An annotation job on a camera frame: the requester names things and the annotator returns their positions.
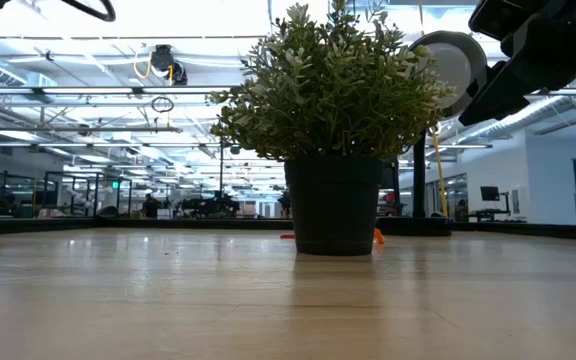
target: wooden surface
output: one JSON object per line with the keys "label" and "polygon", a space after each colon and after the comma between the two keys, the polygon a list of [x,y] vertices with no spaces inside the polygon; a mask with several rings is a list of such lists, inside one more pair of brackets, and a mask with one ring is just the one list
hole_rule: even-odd
{"label": "wooden surface", "polygon": [[282,232],[0,236],[0,359],[576,359],[576,241]]}

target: computer monitor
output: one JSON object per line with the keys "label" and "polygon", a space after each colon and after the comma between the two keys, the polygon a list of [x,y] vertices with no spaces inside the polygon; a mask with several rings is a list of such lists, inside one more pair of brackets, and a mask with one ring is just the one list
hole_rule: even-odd
{"label": "computer monitor", "polygon": [[481,200],[483,200],[483,201],[499,201],[499,188],[496,186],[482,186],[481,187]]}

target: orange object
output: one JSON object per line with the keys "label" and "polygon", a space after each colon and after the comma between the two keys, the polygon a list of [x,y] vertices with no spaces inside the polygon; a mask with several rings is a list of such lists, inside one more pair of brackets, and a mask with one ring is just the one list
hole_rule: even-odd
{"label": "orange object", "polygon": [[383,245],[386,242],[386,238],[384,238],[379,229],[375,229],[375,238],[377,239],[377,244],[379,245]]}

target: potted plant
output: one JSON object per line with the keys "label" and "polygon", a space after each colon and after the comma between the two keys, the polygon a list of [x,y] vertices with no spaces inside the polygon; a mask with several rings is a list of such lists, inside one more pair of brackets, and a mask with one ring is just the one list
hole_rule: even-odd
{"label": "potted plant", "polygon": [[437,79],[426,47],[402,45],[377,4],[374,31],[357,28],[344,0],[329,22],[307,5],[250,52],[244,84],[213,93],[225,103],[212,129],[226,145],[285,161],[297,250],[322,255],[372,251],[381,159],[407,150],[440,117],[451,89]]}

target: black plant pot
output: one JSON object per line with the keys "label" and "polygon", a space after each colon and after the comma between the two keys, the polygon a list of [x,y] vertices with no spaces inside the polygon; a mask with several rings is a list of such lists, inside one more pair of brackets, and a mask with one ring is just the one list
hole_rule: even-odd
{"label": "black plant pot", "polygon": [[384,165],[371,157],[321,156],[285,163],[297,251],[372,252]]}

